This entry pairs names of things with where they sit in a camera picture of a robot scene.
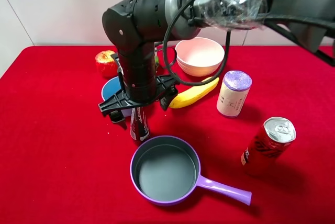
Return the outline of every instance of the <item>soda can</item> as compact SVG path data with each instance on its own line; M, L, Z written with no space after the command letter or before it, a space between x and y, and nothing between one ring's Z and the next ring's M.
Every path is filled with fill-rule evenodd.
M148 139L150 134L147 118L142 107L133 108L131 111L130 135L138 143Z
M245 172L250 175L264 173L295 138L295 128L288 119L269 118L241 156Z

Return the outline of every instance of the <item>white canister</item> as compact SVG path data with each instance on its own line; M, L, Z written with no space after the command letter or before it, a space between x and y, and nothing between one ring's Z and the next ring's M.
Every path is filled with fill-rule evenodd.
M228 71L222 81L216 108L226 117L237 117L249 92L252 79L242 71Z

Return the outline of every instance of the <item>cord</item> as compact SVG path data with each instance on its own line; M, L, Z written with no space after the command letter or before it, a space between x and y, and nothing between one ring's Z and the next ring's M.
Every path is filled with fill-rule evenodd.
M177 51L175 50L175 48L174 47L168 47L169 49L172 49L173 50L173 52L174 52L174 57L173 57L173 60L172 60L172 62L171 63L169 63L169 67L171 68L175 63L176 63L176 61L177 61Z
M290 22L290 23L300 23L311 26L316 26L319 28L327 30L335 30L335 23L333 21L325 21L318 18L303 17L303 16L291 16L291 15L257 15L255 21L276 21L280 22Z
M154 47L157 48L161 44L163 44L163 42L155 42Z
M326 63L330 64L331 66L335 66L335 58L330 57L329 55L325 54L324 52L317 50L316 52L311 51L310 49L306 48L305 46L303 46L298 39L289 31L287 31L286 29L280 27L279 25L277 25L275 22L270 22L270 21L265 21L264 25L266 25L267 27L269 27L270 29L276 31L277 33L279 33L280 35L282 35L283 37L287 38L288 40L294 42L295 44L297 44L298 46L302 47L303 49L307 50L308 52L314 54L315 56L317 56L318 58L322 59L323 61L325 61Z
M163 40L163 56L164 56L164 62L165 62L165 66L167 71L169 72L169 74L171 75L172 78L174 78L176 81L178 81L181 84L184 85L188 85L188 86L201 86L201 85L205 85L208 84L210 82L212 82L213 80L215 80L219 75L221 75L221 73L224 70L224 67L226 66L227 60L228 60L228 54L229 54L229 48L230 48L230 36L231 36L231 31L227 32L227 37L226 37L226 50L225 50L225 56L224 56L224 60L222 61L220 68L218 70L218 72L212 76L210 79L203 81L203 82L188 82L188 81L184 81L182 79L180 79L175 73L172 72L171 67L169 66L169 61L168 61L168 54L167 54L167 49L168 49L168 40L169 37L171 35L171 31L175 25L175 23L177 22L177 20L179 19L179 17L182 15L182 13L185 12L185 10L191 5L191 3L193 3L195 0L188 0L176 13L176 15L174 16L174 18L172 19L171 23L169 24L165 36L164 36L164 40Z

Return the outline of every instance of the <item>banana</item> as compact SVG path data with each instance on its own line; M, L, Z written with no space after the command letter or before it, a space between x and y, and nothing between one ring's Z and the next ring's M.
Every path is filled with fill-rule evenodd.
M173 109L182 108L197 102L199 99L214 90L219 82L219 78L214 79L209 84L193 86L190 89L179 93L170 103L169 107Z

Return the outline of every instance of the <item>purple handle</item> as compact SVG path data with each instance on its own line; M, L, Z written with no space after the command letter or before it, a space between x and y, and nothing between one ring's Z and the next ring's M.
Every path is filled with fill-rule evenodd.
M251 192L249 191L244 191L215 181L211 181L201 175L199 175L197 186L224 194L230 198L236 199L250 206Z

